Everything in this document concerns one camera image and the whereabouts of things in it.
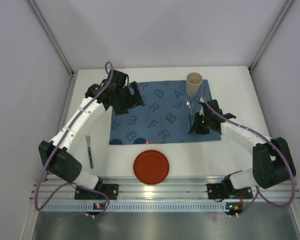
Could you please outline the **spoon with teal handle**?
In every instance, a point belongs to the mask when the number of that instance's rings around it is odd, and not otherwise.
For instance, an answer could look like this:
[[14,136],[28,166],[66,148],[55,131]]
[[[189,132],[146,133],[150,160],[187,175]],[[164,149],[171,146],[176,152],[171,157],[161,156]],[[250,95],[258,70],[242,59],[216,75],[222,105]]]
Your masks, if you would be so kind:
[[188,98],[186,100],[186,105],[190,109],[190,125],[192,126],[193,125],[193,107],[194,107],[194,103],[190,98]]

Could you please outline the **blue letter placemat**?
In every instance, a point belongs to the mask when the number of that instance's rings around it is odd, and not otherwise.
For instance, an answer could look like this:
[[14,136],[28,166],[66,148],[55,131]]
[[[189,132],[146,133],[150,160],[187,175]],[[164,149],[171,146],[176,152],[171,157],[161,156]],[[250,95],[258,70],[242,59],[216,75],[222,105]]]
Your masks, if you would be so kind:
[[189,134],[195,114],[201,110],[198,92],[187,106],[184,80],[139,82],[145,106],[130,109],[127,114],[111,116],[110,145],[174,144],[220,141],[215,131],[207,135]]

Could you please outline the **beige cup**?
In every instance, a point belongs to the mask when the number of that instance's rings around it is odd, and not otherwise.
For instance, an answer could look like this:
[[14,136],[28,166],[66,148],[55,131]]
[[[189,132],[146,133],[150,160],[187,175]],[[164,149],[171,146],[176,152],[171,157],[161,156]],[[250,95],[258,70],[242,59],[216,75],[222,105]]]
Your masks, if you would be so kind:
[[186,76],[186,94],[190,97],[195,96],[203,82],[203,77],[197,72],[191,72]]

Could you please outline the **fork with teal handle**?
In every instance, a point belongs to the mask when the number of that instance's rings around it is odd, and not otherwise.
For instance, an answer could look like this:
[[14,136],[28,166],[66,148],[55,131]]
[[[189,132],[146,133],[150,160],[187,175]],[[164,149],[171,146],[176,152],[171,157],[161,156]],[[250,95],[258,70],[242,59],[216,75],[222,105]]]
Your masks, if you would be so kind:
[[86,144],[87,144],[89,165],[90,165],[90,168],[93,169],[94,164],[93,164],[92,151],[91,151],[91,136],[90,136],[90,133],[88,131],[85,133],[85,140],[86,140]]

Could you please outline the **red round plate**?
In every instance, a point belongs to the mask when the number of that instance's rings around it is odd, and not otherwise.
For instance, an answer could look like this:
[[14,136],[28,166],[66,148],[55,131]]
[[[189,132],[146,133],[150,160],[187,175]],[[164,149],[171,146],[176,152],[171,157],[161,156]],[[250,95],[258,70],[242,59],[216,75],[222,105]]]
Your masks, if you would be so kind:
[[170,171],[168,158],[160,151],[146,150],[134,160],[135,177],[146,185],[156,185],[163,182]]

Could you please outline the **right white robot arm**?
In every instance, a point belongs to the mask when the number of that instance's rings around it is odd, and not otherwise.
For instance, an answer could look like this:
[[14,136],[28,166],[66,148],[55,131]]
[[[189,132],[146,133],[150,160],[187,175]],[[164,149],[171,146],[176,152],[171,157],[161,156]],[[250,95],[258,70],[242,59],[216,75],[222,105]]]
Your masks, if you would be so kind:
[[223,188],[231,193],[244,188],[269,189],[285,181],[294,181],[296,168],[287,141],[271,138],[249,128],[232,113],[223,113],[217,100],[200,99],[201,110],[195,114],[190,133],[208,135],[216,132],[245,149],[252,156],[252,166],[224,177]]

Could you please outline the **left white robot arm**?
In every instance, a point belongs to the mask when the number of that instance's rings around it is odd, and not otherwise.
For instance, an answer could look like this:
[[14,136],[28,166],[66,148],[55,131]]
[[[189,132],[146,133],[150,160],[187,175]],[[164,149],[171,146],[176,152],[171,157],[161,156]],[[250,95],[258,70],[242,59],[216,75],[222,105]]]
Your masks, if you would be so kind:
[[145,106],[137,82],[129,82],[129,76],[112,70],[101,84],[92,84],[67,124],[50,141],[42,141],[38,150],[46,170],[68,183],[86,189],[97,190],[102,180],[84,169],[75,159],[75,152],[93,123],[108,108],[116,115],[128,114],[130,109]]

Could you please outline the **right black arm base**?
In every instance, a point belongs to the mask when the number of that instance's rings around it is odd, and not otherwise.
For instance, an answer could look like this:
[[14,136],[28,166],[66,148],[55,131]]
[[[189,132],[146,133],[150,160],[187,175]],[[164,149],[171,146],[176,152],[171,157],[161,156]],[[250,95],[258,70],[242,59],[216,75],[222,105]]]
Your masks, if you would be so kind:
[[215,200],[216,202],[222,202],[223,200],[240,200],[240,199],[252,199],[253,193],[250,187],[236,189],[233,191],[226,190],[221,183],[208,183],[207,194],[209,200]]

